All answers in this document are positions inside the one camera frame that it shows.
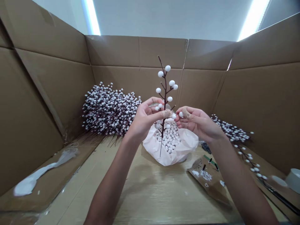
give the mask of white plastic bag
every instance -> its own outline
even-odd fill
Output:
[[[28,177],[26,177],[24,180],[22,180],[20,183],[18,183],[14,190],[13,194],[14,196],[24,196],[32,193],[32,190],[34,189],[37,180],[48,170],[58,167],[71,158],[75,157],[79,153],[78,148],[69,147],[67,150],[64,150],[62,155],[60,156],[59,160],[57,162],[51,163],[48,166],[42,167],[33,174],[30,174]]]
[[[174,121],[172,118],[166,119],[165,124]],[[161,146],[155,137],[157,129],[154,124],[151,126],[149,133],[143,141],[143,146],[152,157],[163,166],[170,166],[178,162],[184,161],[190,152],[194,152],[198,146],[198,136],[188,129],[178,129],[181,139],[174,151],[169,154],[167,150]]]

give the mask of artificial berry branch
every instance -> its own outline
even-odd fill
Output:
[[[164,69],[164,68],[163,68],[163,63],[162,63],[162,61],[161,61],[161,59],[160,59],[159,56],[158,56],[158,59],[159,59],[159,61],[160,61],[160,65],[161,65],[161,67],[162,67],[162,71],[159,71],[159,72],[158,72],[158,77],[163,78],[163,79],[165,80],[165,86],[163,85],[162,82],[160,82],[161,85],[162,85],[162,87],[163,87],[163,89],[164,89],[164,91],[165,91],[165,95],[164,95],[164,97],[163,97],[163,96],[160,94],[162,90],[161,90],[159,87],[156,89],[156,93],[159,94],[160,97],[164,100],[164,106],[163,106],[162,104],[159,104],[157,107],[155,107],[155,110],[156,110],[156,111],[161,111],[162,107],[163,107],[164,110],[166,110],[166,105],[167,105],[167,103],[173,101],[173,98],[172,98],[171,96],[169,96],[169,97],[167,98],[167,94],[168,94],[171,90],[177,90],[177,89],[178,89],[178,85],[175,84],[175,81],[174,81],[174,80],[171,80],[171,81],[169,82],[170,90],[167,91],[167,79],[166,79],[166,76],[167,76],[167,73],[171,70],[171,67],[168,65],[168,66],[166,66],[165,69]],[[173,115],[172,115],[172,118],[175,119],[175,118],[176,118],[176,114],[173,114]],[[162,138],[162,140],[163,140],[163,134],[164,134],[164,131],[165,131],[165,120],[166,120],[166,119],[163,119],[161,125],[160,125],[160,123],[156,123],[156,124],[155,124],[155,128],[157,128],[157,129],[161,132],[161,138]],[[170,128],[170,125],[167,124],[167,125],[166,125],[166,129],[169,129],[169,128]],[[163,142],[161,143],[161,147],[160,147],[160,156],[161,156],[161,153],[162,153],[162,144],[163,144]]]
[[[238,128],[236,126],[233,126],[232,124],[229,124],[225,121],[222,121],[218,119],[218,117],[215,114],[212,114],[211,119],[223,130],[223,132],[228,136],[230,142],[232,145],[238,149],[238,154],[242,157],[242,160],[244,160],[245,157],[245,162],[250,163],[251,168],[250,170],[252,172],[256,173],[256,176],[258,179],[260,179],[263,183],[264,180],[267,180],[266,176],[263,176],[260,173],[259,167],[260,165],[257,163],[252,162],[253,157],[251,154],[246,154],[244,151],[246,150],[245,147],[240,146],[240,143],[245,143],[247,141],[251,140],[251,137],[248,136],[248,134],[254,134],[254,132],[247,132],[242,130],[241,128]]]

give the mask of wooden table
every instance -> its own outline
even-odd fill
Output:
[[[125,182],[114,224],[241,222],[242,219],[233,203],[233,209],[228,210],[209,197],[198,182],[186,172],[186,169],[204,154],[213,158],[198,147],[186,161],[164,167],[140,145]],[[281,222],[287,221],[270,201],[269,203],[277,219]]]

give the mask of cardboard flap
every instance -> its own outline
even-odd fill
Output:
[[[185,69],[227,70],[236,42],[189,39]]]
[[[16,48],[90,64],[84,35],[35,2],[0,1],[0,14]]]
[[[159,70],[158,68],[93,66],[97,85],[99,85],[101,81],[105,86],[112,82],[114,89],[119,90],[123,88],[124,94],[134,92],[136,97],[141,96],[142,101],[152,96],[160,97],[155,92],[158,87],[163,89],[160,82],[163,82],[164,79],[157,76]],[[171,69],[167,75],[167,82],[174,80],[180,88],[181,74],[181,69]],[[179,89],[172,90],[168,94],[168,96],[173,97],[173,101],[170,102],[171,106],[177,103],[178,91]]]
[[[300,13],[239,42],[230,70],[300,62]]]
[[[81,132],[85,94],[95,85],[91,66],[16,49],[65,141]]]
[[[16,60],[0,48],[0,196],[62,148],[37,91]]]
[[[139,67],[139,37],[88,35],[91,64]]]
[[[187,39],[140,37],[140,67],[161,68],[159,55],[164,67],[182,69],[187,47]]]
[[[212,112],[224,71],[183,70],[178,107],[190,106]]]
[[[288,174],[299,167],[300,62],[226,72],[214,113],[253,131],[251,149]]]

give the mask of small white berry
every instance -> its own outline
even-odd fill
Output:
[[[158,72],[158,77],[163,77],[163,71]]]
[[[170,80],[169,85],[172,87],[175,84],[175,81]]]
[[[166,68],[165,68],[165,70],[166,70],[167,72],[169,72],[169,71],[171,70],[171,67],[170,67],[169,65],[167,65]]]

